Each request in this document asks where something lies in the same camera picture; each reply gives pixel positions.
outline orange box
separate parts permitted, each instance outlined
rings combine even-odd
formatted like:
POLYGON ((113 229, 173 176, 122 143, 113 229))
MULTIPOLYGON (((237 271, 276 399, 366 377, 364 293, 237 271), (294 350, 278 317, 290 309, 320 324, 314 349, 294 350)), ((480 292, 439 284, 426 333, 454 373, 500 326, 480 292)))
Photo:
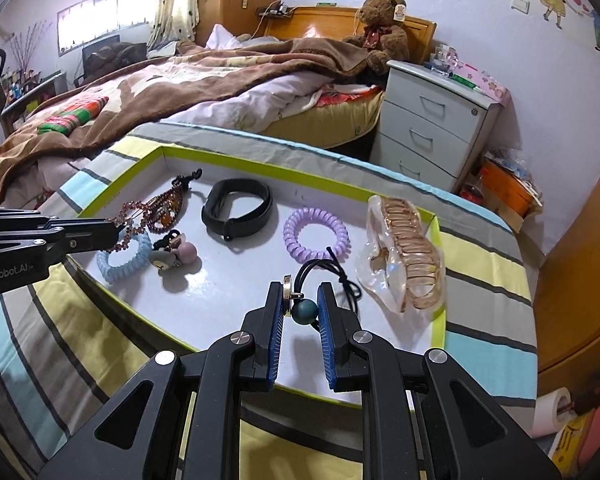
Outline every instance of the orange box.
POLYGON ((518 180, 490 160, 480 168, 480 181, 495 196, 520 216, 529 211, 534 199, 518 180))

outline hair tie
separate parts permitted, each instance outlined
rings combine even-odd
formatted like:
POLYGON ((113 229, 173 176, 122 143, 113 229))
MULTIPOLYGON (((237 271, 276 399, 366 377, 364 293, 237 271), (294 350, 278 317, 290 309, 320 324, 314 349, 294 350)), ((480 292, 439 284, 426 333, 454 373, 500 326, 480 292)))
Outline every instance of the hair tie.
MULTIPOLYGON (((124 236, 124 232, 120 233, 120 239, 124 236)), ((100 273, 110 285, 122 278, 128 278, 149 263, 147 256, 153 248, 149 235, 146 232, 140 234, 134 233, 131 235, 131 239, 138 242, 138 252, 136 253, 136 256, 131 258, 126 264, 111 267, 109 265, 110 253, 107 253, 107 251, 98 251, 98 254, 96 254, 96 263, 98 264, 100 273)))
POLYGON ((298 233, 308 224, 322 224, 335 233, 338 240, 332 246, 332 249, 336 258, 341 258, 350 249, 351 242, 349 241, 347 228, 336 215, 317 207, 303 207, 291 213, 282 231, 286 250, 299 264, 304 264, 307 260, 315 260, 316 258, 320 260, 330 259, 330 254, 327 251, 312 251, 298 242, 298 233))

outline black wristband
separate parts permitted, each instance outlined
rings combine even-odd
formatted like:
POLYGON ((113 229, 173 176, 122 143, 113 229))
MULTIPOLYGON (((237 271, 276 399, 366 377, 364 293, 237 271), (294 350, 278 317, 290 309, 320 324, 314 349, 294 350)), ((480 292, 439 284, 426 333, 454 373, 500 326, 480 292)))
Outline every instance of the black wristband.
POLYGON ((202 222, 213 233, 222 236, 225 242, 234 238, 244 238, 260 231, 269 221, 273 197, 269 186, 252 178, 229 178, 221 180, 211 188, 202 208, 202 222), (229 218, 226 222, 218 219, 229 193, 243 192, 262 199, 256 209, 241 216, 229 218))

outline tag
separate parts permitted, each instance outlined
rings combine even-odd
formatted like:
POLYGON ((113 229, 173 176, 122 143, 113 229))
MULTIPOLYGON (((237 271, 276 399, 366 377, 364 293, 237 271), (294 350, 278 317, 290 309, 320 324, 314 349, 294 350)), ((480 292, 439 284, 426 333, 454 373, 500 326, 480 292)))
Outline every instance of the tag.
POLYGON ((403 22, 405 20, 405 12, 407 11, 407 6, 403 4, 397 4, 394 10, 394 21, 403 22))

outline blue spiral hair tie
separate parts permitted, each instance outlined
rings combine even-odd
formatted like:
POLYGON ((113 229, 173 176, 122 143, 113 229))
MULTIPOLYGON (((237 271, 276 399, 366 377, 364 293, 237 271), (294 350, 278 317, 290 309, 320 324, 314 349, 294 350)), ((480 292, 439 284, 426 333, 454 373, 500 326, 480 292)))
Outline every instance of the blue spiral hair tie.
MULTIPOLYGON (((125 232, 120 233, 120 240, 124 237, 125 232)), ((135 274, 141 270, 144 266, 149 263, 148 255, 149 252, 154 248, 149 239, 149 235, 146 232, 140 233, 139 235, 132 235, 132 240, 138 242, 138 254, 131 258, 126 264, 122 264, 117 267, 111 267, 109 265, 109 253, 107 251, 98 251, 96 255, 96 263, 100 269, 102 277, 107 283, 112 285, 117 280, 122 278, 128 278, 132 274, 135 274)))

